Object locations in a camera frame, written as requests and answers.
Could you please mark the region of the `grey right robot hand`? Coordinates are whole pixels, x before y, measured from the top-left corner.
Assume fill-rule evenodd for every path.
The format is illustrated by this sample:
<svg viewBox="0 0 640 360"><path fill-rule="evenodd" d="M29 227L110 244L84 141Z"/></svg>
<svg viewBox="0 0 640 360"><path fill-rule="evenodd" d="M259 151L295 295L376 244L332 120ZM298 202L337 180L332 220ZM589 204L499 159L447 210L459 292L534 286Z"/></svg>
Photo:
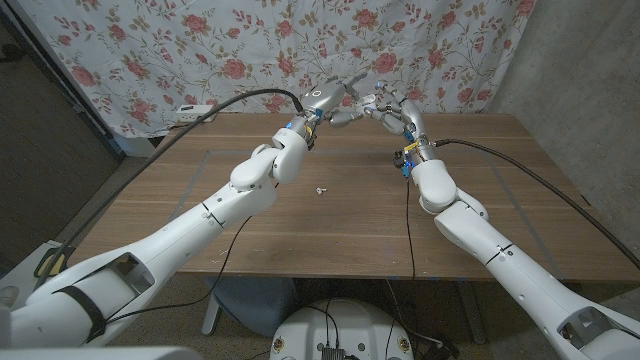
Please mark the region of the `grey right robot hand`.
<svg viewBox="0 0 640 360"><path fill-rule="evenodd" d="M430 143L426 127L417 105L404 93L392 89L386 83L379 82L376 86L390 99L386 103L376 100L374 94L367 95L361 106L362 112L378 120L383 127L394 135L402 135L413 147L417 160L415 163L434 160L436 158L433 145Z"/></svg>

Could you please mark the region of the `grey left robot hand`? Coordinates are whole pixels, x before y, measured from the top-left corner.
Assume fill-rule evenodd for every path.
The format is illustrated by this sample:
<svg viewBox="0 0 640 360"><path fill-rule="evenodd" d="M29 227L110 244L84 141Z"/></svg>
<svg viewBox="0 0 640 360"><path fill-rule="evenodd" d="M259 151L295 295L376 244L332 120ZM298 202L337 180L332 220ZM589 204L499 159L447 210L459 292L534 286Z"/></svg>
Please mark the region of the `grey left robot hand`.
<svg viewBox="0 0 640 360"><path fill-rule="evenodd" d="M363 117L359 112L338 111L346 94L353 100L359 99L358 92L353 85L367 76L366 71L361 71L344 80L337 78L327 79L324 83L316 85L300 100L303 113L307 119L315 119L317 123L327 121L331 127L340 128Z"/></svg>

